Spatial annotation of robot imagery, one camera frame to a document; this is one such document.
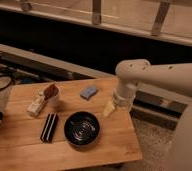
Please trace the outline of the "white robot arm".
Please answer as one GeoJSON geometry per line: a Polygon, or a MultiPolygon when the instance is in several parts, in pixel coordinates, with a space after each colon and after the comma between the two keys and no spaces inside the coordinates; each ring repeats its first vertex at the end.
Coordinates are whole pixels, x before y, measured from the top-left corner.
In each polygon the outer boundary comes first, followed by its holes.
{"type": "Polygon", "coordinates": [[[115,69],[117,85],[103,115],[119,107],[132,108],[142,84],[170,92],[164,104],[188,99],[173,134],[171,148],[163,164],[164,171],[192,171],[192,63],[151,65],[146,59],[123,60],[115,69]]]}

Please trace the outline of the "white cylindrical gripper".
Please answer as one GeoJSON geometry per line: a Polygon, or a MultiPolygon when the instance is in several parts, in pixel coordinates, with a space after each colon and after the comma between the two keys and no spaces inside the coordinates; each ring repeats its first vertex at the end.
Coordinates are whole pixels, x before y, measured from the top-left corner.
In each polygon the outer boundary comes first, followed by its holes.
{"type": "MultiPolygon", "coordinates": [[[[134,91],[128,90],[128,91],[121,91],[118,89],[114,90],[113,93],[113,102],[120,107],[130,106],[133,103],[134,100],[134,91]]],[[[104,110],[103,110],[103,116],[108,117],[115,109],[116,106],[112,101],[109,101],[104,110]]]]}

